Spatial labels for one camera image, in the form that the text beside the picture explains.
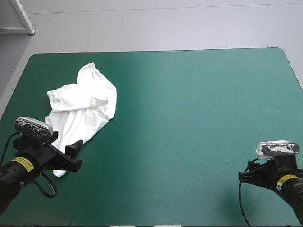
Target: crumpled fabric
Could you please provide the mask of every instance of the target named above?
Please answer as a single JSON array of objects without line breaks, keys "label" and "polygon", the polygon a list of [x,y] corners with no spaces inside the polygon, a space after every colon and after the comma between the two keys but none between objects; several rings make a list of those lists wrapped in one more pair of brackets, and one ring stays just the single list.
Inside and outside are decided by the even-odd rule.
[{"label": "crumpled fabric", "polygon": [[[115,115],[116,87],[95,68],[94,63],[83,66],[77,84],[64,85],[47,95],[52,107],[45,122],[58,131],[58,139],[52,143],[62,153],[65,146],[79,140],[86,143]],[[61,177],[65,170],[54,170]]]}]

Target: floor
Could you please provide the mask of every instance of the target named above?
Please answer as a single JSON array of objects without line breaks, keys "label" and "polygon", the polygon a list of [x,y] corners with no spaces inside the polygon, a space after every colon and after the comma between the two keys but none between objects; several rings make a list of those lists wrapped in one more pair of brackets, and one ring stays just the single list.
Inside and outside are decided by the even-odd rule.
[{"label": "floor", "polygon": [[303,0],[21,3],[36,34],[0,35],[0,117],[36,53],[280,47],[303,85]]}]

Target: green table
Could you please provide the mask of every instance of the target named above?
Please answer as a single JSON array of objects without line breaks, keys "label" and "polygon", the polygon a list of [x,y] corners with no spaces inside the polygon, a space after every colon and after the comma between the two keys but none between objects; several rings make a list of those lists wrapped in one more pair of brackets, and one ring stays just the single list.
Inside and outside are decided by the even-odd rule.
[{"label": "green table", "polygon": [[[238,171],[261,141],[303,146],[303,94],[279,48],[36,54],[0,121],[0,144],[19,116],[44,120],[46,92],[76,83],[94,62],[116,86],[116,115],[78,158],[78,173],[35,185],[0,216],[3,225],[240,226]],[[12,158],[12,145],[6,161]],[[297,155],[303,166],[302,154]],[[252,225],[298,225],[272,191],[243,185]]]}]

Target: warning sticker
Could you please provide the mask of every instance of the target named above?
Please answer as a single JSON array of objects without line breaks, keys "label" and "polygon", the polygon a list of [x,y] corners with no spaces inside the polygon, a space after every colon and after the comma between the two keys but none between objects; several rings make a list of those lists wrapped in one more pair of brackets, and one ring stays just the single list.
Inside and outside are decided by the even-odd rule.
[{"label": "warning sticker", "polygon": [[28,161],[25,157],[15,157],[12,161],[14,162],[19,162],[21,165],[24,166],[24,168],[30,172],[34,169],[33,164]]},{"label": "warning sticker", "polygon": [[297,176],[295,175],[292,175],[292,174],[288,174],[288,175],[284,175],[280,178],[280,180],[278,181],[278,183],[276,184],[276,188],[281,191],[281,187],[283,185],[283,183],[289,179],[292,179],[292,178],[298,178]]}]

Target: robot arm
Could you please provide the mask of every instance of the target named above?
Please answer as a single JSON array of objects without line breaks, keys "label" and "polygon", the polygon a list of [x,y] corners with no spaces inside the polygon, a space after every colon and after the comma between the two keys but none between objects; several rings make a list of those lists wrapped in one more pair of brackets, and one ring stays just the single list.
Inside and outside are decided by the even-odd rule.
[{"label": "robot arm", "polygon": [[260,143],[259,159],[267,158],[267,162],[248,162],[249,171],[239,172],[239,180],[273,190],[294,209],[303,225],[303,171],[298,169],[295,158],[299,151],[297,144],[285,140]]},{"label": "robot arm", "polygon": [[[51,145],[58,138],[58,132],[53,132],[51,125],[32,118],[19,117],[15,121],[15,128],[21,133],[21,137],[14,140],[14,148],[18,150],[16,157],[0,166],[0,214],[29,183],[35,183],[45,196],[53,198],[57,192],[56,187],[45,175],[45,170],[77,172],[82,164],[82,161],[75,160],[82,148],[82,140],[66,146],[63,154]],[[35,181],[39,175],[50,183],[54,195],[47,194]]]}]

